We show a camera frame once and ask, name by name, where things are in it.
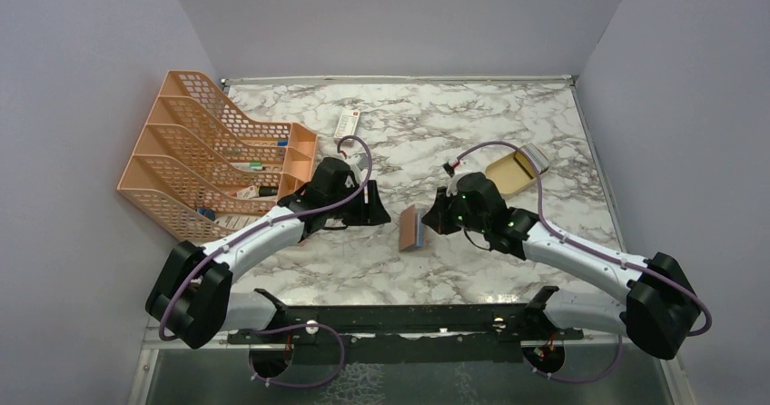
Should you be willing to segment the tan leather card holder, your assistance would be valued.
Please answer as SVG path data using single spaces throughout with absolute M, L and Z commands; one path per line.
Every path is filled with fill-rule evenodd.
M 426 247 L 426 226 L 422 222 L 424 212 L 424 208 L 412 204 L 400 214 L 399 252 L 414 252 Z

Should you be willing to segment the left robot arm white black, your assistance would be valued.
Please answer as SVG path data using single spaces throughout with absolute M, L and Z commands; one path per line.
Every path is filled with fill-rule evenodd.
M 198 349 L 220 331 L 252 329 L 262 341 L 278 340 L 286 320 L 276 302 L 261 293 L 232 294 L 232 285 L 260 262 L 323 230 L 329 219 L 346 227 L 391 221 L 369 170 L 326 157 L 309 182 L 256 222 L 202 245 L 179 242 L 145 303 L 159 322 L 160 339 Z

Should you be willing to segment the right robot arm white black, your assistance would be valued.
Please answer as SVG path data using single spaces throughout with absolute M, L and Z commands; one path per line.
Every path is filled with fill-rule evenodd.
M 506 204 L 483 173 L 441 187 L 422 221 L 438 234 L 477 232 L 494 252 L 546 264 L 602 292 L 556 290 L 524 314 L 538 339 L 557 329 L 589 329 L 629 338 L 640 350 L 673 359 L 704 309 L 678 261 L 611 250 L 570 234 L 534 212 Z

